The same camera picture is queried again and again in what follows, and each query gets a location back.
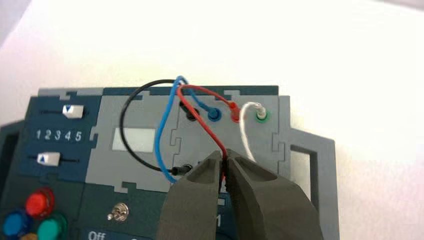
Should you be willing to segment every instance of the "blue button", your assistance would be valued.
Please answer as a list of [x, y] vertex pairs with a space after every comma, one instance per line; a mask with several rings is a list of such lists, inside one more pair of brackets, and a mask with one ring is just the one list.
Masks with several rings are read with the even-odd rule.
[[23, 210], [14, 211], [4, 219], [3, 233], [7, 237], [21, 237], [29, 233], [31, 223], [31, 218]]

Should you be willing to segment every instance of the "green button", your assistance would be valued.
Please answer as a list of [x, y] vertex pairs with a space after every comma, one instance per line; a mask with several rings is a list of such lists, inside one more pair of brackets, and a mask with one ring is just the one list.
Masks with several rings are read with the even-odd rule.
[[39, 240], [56, 240], [61, 234], [61, 226], [55, 219], [47, 219], [38, 227]]

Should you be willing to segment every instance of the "red terminal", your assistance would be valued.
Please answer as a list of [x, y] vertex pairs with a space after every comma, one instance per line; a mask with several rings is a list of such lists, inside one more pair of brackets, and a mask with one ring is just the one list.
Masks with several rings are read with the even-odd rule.
[[237, 103], [231, 101], [229, 103], [229, 109], [231, 110], [231, 120], [238, 123], [240, 118], [240, 108], [237, 106]]

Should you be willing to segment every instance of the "white background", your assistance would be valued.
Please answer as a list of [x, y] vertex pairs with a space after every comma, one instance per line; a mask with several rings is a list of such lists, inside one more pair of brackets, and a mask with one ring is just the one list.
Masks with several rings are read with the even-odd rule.
[[0, 124], [41, 87], [279, 85], [292, 127], [336, 141], [341, 239], [421, 240], [423, 43], [424, 12], [369, 0], [33, 0], [0, 49]]

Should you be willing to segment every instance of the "red button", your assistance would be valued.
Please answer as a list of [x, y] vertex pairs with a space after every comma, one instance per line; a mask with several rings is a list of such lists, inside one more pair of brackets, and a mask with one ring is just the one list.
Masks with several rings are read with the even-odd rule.
[[47, 187], [38, 189], [26, 200], [26, 213], [35, 219], [42, 219], [49, 215], [55, 205], [52, 190]]

